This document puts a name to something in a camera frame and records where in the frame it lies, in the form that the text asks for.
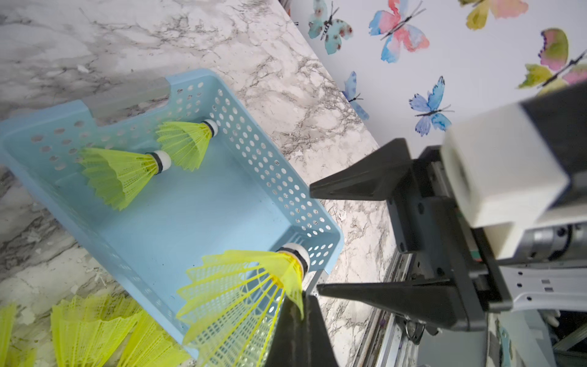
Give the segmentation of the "yellow shuttlecock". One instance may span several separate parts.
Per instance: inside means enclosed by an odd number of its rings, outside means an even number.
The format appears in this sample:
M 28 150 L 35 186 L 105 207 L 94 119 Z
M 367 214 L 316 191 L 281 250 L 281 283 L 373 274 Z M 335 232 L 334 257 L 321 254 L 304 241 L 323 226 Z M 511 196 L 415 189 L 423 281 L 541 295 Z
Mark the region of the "yellow shuttlecock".
M 204 256 L 202 266 L 187 271 L 190 284 L 177 292 L 186 302 L 176 316 L 188 326 L 182 344 L 197 350 L 200 366 L 263 366 L 286 302 L 295 315 L 305 315 L 309 267 L 309 252 L 296 243 L 275 252 Z
M 50 325 L 59 366 L 104 366 L 141 316 L 130 297 L 75 296 L 52 307 Z
M 127 208 L 154 176 L 172 165 L 169 154 L 161 150 L 139 154 L 86 148 L 80 157 L 89 187 L 105 205 L 118 211 Z
M 176 367 L 190 355 L 146 311 L 141 311 L 117 366 Z
M 18 348 L 12 335 L 16 312 L 16 304 L 8 304 L 1 308 L 1 367 L 33 367 L 37 350 Z
M 218 135 L 218 124 L 202 122 L 164 122 L 157 131 L 157 142 L 172 162 L 185 171 L 195 171 L 205 158 L 209 143 Z

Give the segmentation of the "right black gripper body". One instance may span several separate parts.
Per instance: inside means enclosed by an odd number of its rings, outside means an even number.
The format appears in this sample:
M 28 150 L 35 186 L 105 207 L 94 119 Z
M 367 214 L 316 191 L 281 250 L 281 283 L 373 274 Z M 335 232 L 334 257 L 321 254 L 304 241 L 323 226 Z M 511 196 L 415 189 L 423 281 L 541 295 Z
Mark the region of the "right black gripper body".
M 482 229 L 472 229 L 449 192 L 440 148 L 427 148 L 388 200 L 397 248 L 412 256 L 394 283 L 390 312 L 438 329 L 482 331 L 512 297 Z

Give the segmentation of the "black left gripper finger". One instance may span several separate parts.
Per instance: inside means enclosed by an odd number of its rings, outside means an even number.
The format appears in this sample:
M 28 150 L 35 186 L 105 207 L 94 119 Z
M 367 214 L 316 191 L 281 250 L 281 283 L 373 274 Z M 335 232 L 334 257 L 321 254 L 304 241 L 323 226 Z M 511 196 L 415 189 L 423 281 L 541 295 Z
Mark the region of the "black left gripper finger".
M 284 301 L 264 364 L 278 367 L 338 365 L 315 296 L 303 294 L 302 310 L 290 299 Z

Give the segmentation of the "light blue perforated storage box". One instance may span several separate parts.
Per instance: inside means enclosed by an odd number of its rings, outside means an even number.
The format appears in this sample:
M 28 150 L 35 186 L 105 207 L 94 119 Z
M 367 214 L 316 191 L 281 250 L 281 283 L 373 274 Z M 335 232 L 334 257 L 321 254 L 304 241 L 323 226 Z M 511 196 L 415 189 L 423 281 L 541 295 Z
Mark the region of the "light blue perforated storage box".
M 124 210 L 106 206 L 79 163 L 84 148 L 159 149 L 166 121 L 219 130 L 200 168 L 159 174 Z M 1 162 L 176 340 L 188 269 L 229 249 L 297 243 L 331 272 L 342 230 L 237 96 L 199 69 L 15 116 L 1 123 Z

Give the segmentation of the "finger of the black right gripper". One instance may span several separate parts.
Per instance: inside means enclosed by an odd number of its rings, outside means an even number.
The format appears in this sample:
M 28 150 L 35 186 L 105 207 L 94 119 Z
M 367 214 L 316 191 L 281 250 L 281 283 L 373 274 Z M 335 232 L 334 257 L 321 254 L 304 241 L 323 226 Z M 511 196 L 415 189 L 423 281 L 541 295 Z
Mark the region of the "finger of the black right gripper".
M 310 196 L 322 200 L 383 201 L 412 166 L 405 139 L 394 139 L 354 165 L 310 185 Z
M 319 284 L 319 295 L 358 301 L 446 330 L 459 328 L 459 294 L 446 278 L 389 283 Z

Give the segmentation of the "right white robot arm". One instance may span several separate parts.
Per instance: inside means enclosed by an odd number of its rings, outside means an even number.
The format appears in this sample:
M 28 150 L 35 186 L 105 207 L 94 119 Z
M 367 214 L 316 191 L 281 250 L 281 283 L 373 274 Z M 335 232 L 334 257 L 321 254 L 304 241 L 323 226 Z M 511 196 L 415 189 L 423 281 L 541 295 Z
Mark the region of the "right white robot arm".
M 487 329 L 491 313 L 586 309 L 586 225 L 530 229 L 512 259 L 499 260 L 456 201 L 437 146 L 411 158 L 396 139 L 310 185 L 316 199 L 385 201 L 399 251 L 412 256 L 404 281 L 324 284 L 322 296 L 393 313 L 417 333 Z

